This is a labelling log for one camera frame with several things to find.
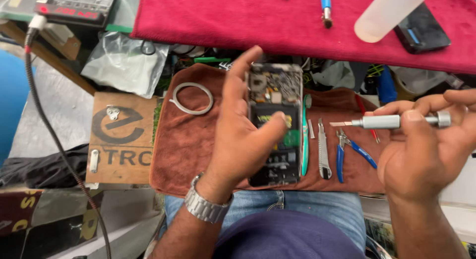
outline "metal watch bracelet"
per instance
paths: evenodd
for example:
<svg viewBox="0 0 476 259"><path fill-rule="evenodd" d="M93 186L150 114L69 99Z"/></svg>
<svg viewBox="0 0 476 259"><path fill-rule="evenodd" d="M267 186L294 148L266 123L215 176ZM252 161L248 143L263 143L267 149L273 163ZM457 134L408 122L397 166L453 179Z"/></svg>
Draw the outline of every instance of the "metal watch bracelet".
<svg viewBox="0 0 476 259"><path fill-rule="evenodd" d="M190 190L185 196L184 204L187 210L196 218L212 224L223 221L230 209L234 196L231 194L230 200L225 204L215 204L207 201L195 191L195 185L203 173L196 176L190 183Z"/></svg>

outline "wire cutter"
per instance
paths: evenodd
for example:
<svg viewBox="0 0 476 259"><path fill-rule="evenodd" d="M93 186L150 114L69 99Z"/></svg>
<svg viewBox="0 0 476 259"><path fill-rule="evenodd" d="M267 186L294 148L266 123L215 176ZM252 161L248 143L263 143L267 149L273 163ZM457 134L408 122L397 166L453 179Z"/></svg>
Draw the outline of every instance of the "wire cutter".
<svg viewBox="0 0 476 259"><path fill-rule="evenodd" d="M360 146L358 146L354 141L347 138L346 134L342 128L339 131L336 131L336 135L339 138L339 144L337 145L337 177L339 178L339 182L344 183L344 176L342 175L342 166L344 165L344 146L348 144L351 146L357 153L359 153L364 159L372 165L373 168L377 169L377 164L372 159L372 157L365 152Z"/></svg>

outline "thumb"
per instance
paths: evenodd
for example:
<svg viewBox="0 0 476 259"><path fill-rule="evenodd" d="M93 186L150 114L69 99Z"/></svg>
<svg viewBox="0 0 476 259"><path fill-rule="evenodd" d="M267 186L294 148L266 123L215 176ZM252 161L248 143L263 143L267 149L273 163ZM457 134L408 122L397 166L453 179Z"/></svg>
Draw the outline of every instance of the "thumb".
<svg viewBox="0 0 476 259"><path fill-rule="evenodd" d="M277 111L271 116L268 122L253 133L254 142L259 148L268 151L276 145L278 141L283 139L287 131L286 116L284 112Z"/></svg>
<svg viewBox="0 0 476 259"><path fill-rule="evenodd" d="M405 111L401 128L407 136L405 163L430 167L438 162L438 138L435 130L417 110Z"/></svg>

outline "white plastic bottle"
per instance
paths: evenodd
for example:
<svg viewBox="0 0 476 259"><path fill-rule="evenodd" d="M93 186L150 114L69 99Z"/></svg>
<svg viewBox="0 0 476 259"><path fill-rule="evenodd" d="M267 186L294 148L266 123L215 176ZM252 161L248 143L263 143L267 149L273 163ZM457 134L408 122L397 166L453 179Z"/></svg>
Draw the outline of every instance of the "white plastic bottle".
<svg viewBox="0 0 476 259"><path fill-rule="evenodd" d="M357 19L354 31L362 41L378 42L424 0L374 0Z"/></svg>

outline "brown towel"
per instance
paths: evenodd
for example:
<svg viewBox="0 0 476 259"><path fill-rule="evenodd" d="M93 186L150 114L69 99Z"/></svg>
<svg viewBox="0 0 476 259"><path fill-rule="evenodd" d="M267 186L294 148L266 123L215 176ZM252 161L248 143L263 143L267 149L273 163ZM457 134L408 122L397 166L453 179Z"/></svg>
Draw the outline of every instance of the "brown towel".
<svg viewBox="0 0 476 259"><path fill-rule="evenodd" d="M184 197L190 188L193 177L205 171L210 161L215 124L221 104L221 90L226 71L195 64L177 73L169 87L159 118L155 146L150 171L150 185L158 192ZM213 95L212 109L203 115L195 116L182 112L175 104L169 102L175 87L184 82L196 82L207 87ZM345 147L343 176L344 183L339 183L336 173L336 152L338 138L336 128L329 122L358 119L362 114L355 101L354 91L337 88L327 92L304 90L312 95L312 107L306 111L311 119L315 139L309 139L309 163L307 174L301 181L292 185L273 187L286 190L349 191L364 193L382 193L384 187L378 180L377 170L355 152L352 147ZM208 96L199 88L186 87L178 92L178 100L189 110L202 110L208 105ZM362 99L367 110L376 107ZM318 168L318 119L322 117L327 137L327 152L332 170L330 180L323 180ZM389 141L388 130L378 130L381 140L377 144L369 130L357 127L345 127L345 134L369 153L378 164L380 152ZM237 189L252 188L247 180L241 182Z"/></svg>

